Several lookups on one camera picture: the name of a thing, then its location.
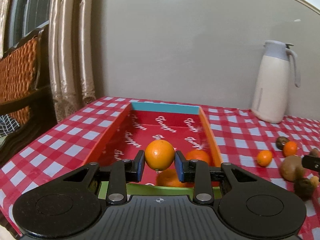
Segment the silver bolt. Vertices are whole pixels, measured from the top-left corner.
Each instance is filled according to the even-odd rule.
[[[199,201],[209,201],[212,197],[207,193],[200,193],[196,195],[196,199]]]
[[[113,194],[110,194],[108,198],[113,202],[117,202],[117,201],[123,200],[124,196],[120,193],[113,193]]]

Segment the table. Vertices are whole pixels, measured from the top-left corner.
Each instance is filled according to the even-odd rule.
[[[0,209],[12,226],[19,231],[12,216],[12,207],[21,194],[78,168],[121,110],[130,102],[145,101],[100,98],[69,116],[16,154],[0,170]],[[210,122],[223,161],[239,165],[288,190],[292,190],[293,184],[284,181],[279,174],[278,166],[284,157],[276,148],[276,138],[286,136],[296,141],[299,144],[297,155],[308,154],[312,148],[320,145],[320,122],[317,120],[286,116],[280,124],[269,124],[258,120],[250,110],[201,107]],[[267,168],[262,168],[254,159],[260,150],[265,149],[271,150],[274,158]],[[307,171],[306,175],[310,178],[312,173]],[[305,204],[307,217],[299,235],[304,240],[319,240],[319,187],[313,199]]]

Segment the orange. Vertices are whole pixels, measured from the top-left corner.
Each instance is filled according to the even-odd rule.
[[[204,150],[192,150],[185,157],[187,160],[201,160],[211,165],[211,156]]]
[[[263,150],[258,153],[256,160],[260,166],[266,167],[272,161],[272,152],[270,152],[268,150]]]
[[[174,148],[165,140],[154,140],[146,147],[144,157],[151,169],[163,171],[173,163]]]
[[[283,147],[283,155],[288,157],[290,155],[295,155],[298,150],[298,145],[296,142],[287,142]]]
[[[178,179],[175,169],[167,169],[158,174],[156,185],[162,187],[188,187],[188,183],[182,183]]]

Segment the window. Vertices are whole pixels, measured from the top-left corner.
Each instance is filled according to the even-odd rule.
[[[9,48],[49,20],[50,0],[13,0],[9,27]]]

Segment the curtain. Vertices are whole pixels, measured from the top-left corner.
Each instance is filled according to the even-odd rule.
[[[0,0],[0,58],[2,58],[4,52],[4,33],[6,19],[9,15],[9,1],[10,0]]]
[[[94,101],[92,0],[51,0],[49,69],[58,122]]]

